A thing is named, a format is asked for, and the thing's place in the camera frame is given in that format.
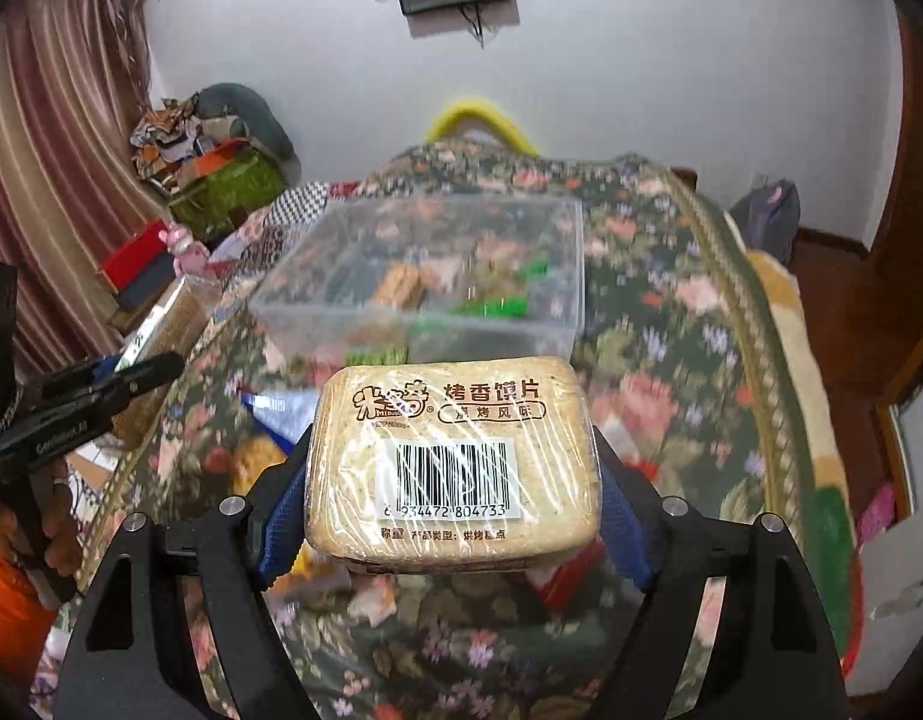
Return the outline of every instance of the blue gripper pad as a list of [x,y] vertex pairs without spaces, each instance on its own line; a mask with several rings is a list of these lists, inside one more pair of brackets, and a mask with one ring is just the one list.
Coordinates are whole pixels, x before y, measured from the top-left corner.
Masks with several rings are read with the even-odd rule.
[[618,575],[647,591],[654,583],[654,569],[647,554],[645,528],[606,470],[602,470],[602,541]]
[[[289,462],[266,469],[264,473],[280,470],[284,474]],[[305,469],[306,464],[297,464],[294,475],[285,484],[285,493],[264,521],[261,555],[258,556],[255,568],[258,580],[264,587],[271,586],[278,577],[291,570],[301,542],[304,541]]]

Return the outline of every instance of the orange item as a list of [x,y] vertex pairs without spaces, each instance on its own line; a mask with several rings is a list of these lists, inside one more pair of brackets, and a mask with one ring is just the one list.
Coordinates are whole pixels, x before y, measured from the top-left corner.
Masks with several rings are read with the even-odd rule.
[[42,608],[25,575],[0,558],[0,666],[24,689],[34,682],[55,615]]
[[204,175],[210,175],[210,173],[216,170],[221,170],[222,167],[237,156],[237,153],[241,151],[242,148],[247,146],[247,143],[248,142],[244,140],[244,138],[232,138],[230,141],[220,143],[219,146],[208,151],[204,156],[196,157],[194,160],[191,160],[191,162],[194,163],[194,171],[197,177],[201,178]]
[[424,292],[421,269],[407,263],[392,263],[388,273],[368,302],[373,306],[410,308],[418,303]]

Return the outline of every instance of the plastic storage box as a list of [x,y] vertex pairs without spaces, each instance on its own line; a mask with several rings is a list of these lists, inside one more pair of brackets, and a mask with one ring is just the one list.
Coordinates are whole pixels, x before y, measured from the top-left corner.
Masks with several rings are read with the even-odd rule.
[[459,194],[330,207],[250,308],[289,359],[397,365],[568,360],[583,300],[577,200]]

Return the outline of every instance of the white wall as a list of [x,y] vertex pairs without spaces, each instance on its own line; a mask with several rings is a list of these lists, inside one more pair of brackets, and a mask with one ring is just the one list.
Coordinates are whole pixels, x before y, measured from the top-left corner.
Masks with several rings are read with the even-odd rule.
[[[166,93],[254,87],[311,180],[362,176],[451,100],[483,95],[541,153],[634,149],[695,167],[725,204],[753,172],[784,175],[804,224],[861,239],[894,161],[885,3],[517,0],[520,23],[484,50],[460,16],[410,23],[397,0],[148,0],[146,14]],[[497,7],[489,23],[511,20]],[[438,31],[445,18],[458,29]]]
[[882,160],[875,174],[871,196],[871,209],[861,239],[871,248],[877,234],[877,225],[885,211],[887,193],[894,176],[894,163],[898,155],[898,139],[901,136],[901,107],[904,103],[904,54],[901,51],[901,31],[898,28],[898,9],[893,0],[885,0],[888,23],[889,67],[887,94],[885,95],[885,129],[883,129]]

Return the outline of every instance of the striped curtain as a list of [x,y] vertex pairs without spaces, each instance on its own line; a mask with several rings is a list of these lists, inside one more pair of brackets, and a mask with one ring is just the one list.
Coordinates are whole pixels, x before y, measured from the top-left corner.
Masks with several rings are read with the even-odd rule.
[[119,344],[98,266],[163,213],[130,162],[130,70],[111,0],[13,0],[2,13],[0,260],[19,269],[20,378]]

